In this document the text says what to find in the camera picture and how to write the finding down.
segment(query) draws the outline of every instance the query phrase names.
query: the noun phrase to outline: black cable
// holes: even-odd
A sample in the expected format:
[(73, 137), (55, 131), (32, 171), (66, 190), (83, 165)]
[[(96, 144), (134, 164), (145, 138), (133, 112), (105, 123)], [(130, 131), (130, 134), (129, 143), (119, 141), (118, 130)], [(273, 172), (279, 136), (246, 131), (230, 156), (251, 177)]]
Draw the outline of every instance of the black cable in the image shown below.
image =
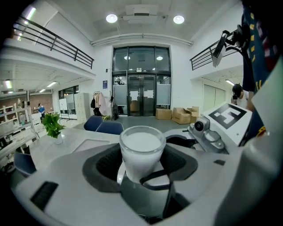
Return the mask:
[(249, 69), (250, 76), (253, 78), (253, 73), (252, 73), (252, 70), (251, 70), (251, 68), (250, 68), (250, 66), (249, 66), (249, 64), (248, 64), (247, 57), (242, 53), (241, 50), (239, 50), (238, 48), (233, 47), (233, 46), (228, 47), (228, 48), (226, 49), (226, 51), (231, 50), (231, 49), (236, 50), (237, 52), (239, 52), (239, 53), (243, 56), (243, 59), (244, 59), (245, 63), (247, 64), (247, 67), (248, 67), (248, 69)]

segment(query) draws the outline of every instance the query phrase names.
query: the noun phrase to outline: white cup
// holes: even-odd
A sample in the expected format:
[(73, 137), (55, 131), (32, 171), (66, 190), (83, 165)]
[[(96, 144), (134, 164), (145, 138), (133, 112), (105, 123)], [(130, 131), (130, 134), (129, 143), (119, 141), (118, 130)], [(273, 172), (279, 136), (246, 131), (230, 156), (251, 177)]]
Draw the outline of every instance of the white cup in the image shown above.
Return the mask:
[(128, 178), (140, 183), (159, 162), (166, 138), (155, 128), (134, 126), (121, 133), (119, 143)]

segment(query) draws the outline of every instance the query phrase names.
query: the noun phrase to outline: navy chair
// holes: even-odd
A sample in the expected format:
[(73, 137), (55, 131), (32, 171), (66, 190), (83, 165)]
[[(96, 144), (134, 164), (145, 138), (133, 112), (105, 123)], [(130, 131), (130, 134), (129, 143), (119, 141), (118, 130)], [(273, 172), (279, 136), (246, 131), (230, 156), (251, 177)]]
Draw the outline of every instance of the navy chair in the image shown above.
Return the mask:
[(84, 124), (84, 129), (95, 132), (102, 122), (103, 118), (101, 116), (92, 115)]
[(121, 123), (106, 121), (106, 122), (101, 123), (96, 131), (102, 132), (102, 133), (120, 135), (123, 132), (123, 130), (124, 130), (124, 127)]
[(17, 151), (14, 153), (14, 166), (24, 177), (28, 177), (36, 171), (31, 156)]

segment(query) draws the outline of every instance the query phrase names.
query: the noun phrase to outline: glass door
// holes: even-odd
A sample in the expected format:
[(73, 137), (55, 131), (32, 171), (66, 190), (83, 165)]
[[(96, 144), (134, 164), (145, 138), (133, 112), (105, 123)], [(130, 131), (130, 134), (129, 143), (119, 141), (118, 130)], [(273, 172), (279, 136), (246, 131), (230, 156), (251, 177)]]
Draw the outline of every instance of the glass door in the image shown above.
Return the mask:
[(155, 76), (129, 75), (128, 101), (130, 116), (153, 116), (155, 110)]

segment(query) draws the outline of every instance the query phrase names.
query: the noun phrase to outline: desk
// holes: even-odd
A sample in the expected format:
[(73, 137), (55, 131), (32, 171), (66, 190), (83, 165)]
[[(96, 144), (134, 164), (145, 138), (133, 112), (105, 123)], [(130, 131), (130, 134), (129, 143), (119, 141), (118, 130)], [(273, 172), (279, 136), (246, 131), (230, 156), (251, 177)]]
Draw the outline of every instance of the desk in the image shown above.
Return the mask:
[[(45, 135), (30, 145), (31, 158), (37, 170), (48, 166), (53, 160), (72, 153), (86, 139), (104, 140), (118, 143), (119, 135), (65, 128), (61, 131), (63, 143), (55, 144), (52, 137)], [(101, 143), (93, 141), (93, 147)]]

